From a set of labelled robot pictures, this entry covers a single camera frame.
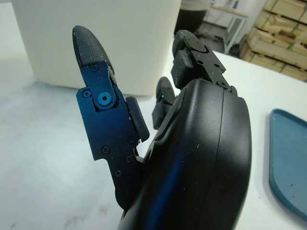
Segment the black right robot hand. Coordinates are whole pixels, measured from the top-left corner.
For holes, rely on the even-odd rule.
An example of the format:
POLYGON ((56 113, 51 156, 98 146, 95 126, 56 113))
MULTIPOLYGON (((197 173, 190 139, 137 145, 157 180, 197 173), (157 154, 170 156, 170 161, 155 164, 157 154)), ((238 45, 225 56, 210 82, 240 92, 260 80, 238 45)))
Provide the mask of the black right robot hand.
POLYGON ((229 85, 225 67, 193 33, 173 42, 173 79, 162 77, 149 138, 138 103, 124 97, 94 34, 72 31, 85 87, 77 101, 95 160, 108 163, 120 230, 231 230, 244 204, 251 169, 248 107, 229 85))

